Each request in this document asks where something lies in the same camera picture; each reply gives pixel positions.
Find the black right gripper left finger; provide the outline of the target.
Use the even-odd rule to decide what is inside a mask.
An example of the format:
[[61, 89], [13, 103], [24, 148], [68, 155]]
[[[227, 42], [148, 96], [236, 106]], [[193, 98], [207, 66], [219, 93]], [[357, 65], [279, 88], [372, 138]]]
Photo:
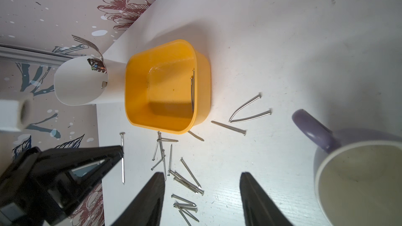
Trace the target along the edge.
[[159, 226], [164, 194], [164, 174], [156, 172], [113, 225]]

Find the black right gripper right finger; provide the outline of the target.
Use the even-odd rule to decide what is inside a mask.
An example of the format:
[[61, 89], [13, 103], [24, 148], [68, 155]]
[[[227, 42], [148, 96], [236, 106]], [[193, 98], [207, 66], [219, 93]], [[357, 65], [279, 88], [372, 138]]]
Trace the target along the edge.
[[247, 226], [291, 225], [251, 173], [241, 174], [239, 187]]

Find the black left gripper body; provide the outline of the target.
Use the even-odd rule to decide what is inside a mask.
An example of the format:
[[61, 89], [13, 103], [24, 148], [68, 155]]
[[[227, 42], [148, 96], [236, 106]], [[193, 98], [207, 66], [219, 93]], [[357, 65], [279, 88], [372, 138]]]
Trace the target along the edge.
[[1, 176], [1, 225], [54, 226], [75, 211], [75, 149], [21, 153]]

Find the steel nail curved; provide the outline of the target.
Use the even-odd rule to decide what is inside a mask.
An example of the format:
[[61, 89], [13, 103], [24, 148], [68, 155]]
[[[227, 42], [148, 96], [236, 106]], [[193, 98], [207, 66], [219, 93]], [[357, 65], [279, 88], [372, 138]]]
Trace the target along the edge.
[[239, 108], [237, 108], [234, 113], [230, 116], [229, 118], [229, 122], [232, 122], [232, 120], [234, 119], [235, 115], [240, 112], [243, 108], [245, 108], [246, 106], [250, 105], [251, 103], [253, 103], [254, 101], [260, 99], [262, 97], [262, 94], [259, 93], [258, 95], [256, 95], [255, 97], [251, 98], [250, 100], [248, 100], [247, 102], [245, 102], [244, 104], [242, 104]]

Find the purple ceramic mug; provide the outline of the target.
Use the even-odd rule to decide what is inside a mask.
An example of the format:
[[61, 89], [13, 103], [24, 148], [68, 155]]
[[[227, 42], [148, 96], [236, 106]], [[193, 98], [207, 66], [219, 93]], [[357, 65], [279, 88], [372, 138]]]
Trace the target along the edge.
[[318, 147], [314, 189], [331, 225], [401, 225], [401, 137], [363, 128], [331, 131], [303, 109], [292, 119]]

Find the steel nail by box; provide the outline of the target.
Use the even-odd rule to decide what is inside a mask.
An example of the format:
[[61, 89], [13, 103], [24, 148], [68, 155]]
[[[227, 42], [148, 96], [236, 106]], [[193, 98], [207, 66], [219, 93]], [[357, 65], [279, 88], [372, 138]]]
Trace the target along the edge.
[[230, 126], [230, 125], [226, 125], [226, 124], [223, 124], [223, 123], [221, 123], [221, 122], [211, 121], [211, 123], [212, 123], [212, 124], [215, 124], [215, 125], [218, 125], [218, 126], [220, 126], [220, 127], [229, 129], [229, 130], [231, 130], [231, 131], [240, 133], [240, 134], [242, 134], [242, 135], [244, 135], [244, 136], [245, 136], [246, 133], [247, 133], [245, 130], [242, 130], [242, 129], [239, 129], [239, 128], [236, 128], [236, 127], [233, 127], [233, 126]]

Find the yellow plastic storage box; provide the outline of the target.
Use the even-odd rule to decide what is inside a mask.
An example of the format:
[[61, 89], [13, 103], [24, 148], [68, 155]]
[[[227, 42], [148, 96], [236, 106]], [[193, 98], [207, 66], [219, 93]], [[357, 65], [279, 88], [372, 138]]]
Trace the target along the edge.
[[204, 122], [210, 108], [210, 63], [188, 41], [175, 40], [129, 59], [125, 74], [125, 112], [133, 126], [182, 135]]

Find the white utensil holder cup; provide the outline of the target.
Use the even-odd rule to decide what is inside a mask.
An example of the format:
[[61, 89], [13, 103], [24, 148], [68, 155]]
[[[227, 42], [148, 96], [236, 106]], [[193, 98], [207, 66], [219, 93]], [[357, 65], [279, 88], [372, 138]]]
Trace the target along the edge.
[[106, 73], [92, 70], [82, 56], [63, 63], [54, 75], [57, 99], [68, 106], [122, 103], [125, 98], [126, 64], [105, 60]]

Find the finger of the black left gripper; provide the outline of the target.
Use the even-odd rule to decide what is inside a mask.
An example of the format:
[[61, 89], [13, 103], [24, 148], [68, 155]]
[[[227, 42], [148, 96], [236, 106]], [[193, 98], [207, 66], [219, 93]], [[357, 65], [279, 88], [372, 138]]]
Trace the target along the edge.
[[40, 153], [38, 182], [59, 207], [74, 207], [123, 158], [120, 145], [100, 148], [57, 148]]

